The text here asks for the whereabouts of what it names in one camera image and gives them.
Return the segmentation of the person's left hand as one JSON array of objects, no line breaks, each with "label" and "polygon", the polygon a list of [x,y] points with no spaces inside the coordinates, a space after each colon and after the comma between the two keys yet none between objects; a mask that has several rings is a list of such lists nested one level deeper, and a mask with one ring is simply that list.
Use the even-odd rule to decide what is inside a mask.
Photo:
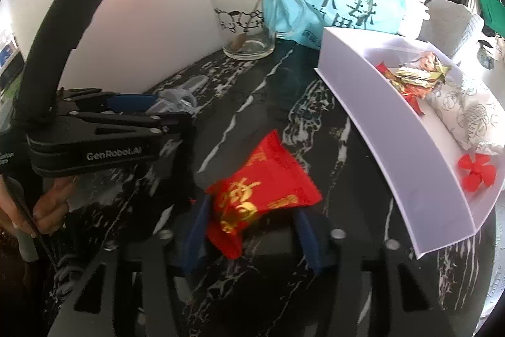
[{"label": "person's left hand", "polygon": [[[33,208],[32,219],[40,233],[54,233],[61,226],[64,216],[69,211],[68,199],[77,181],[78,176],[57,178],[52,187],[37,201]],[[1,228],[13,236],[16,236],[17,229],[32,238],[37,236],[11,198],[3,176],[1,176]]]}]

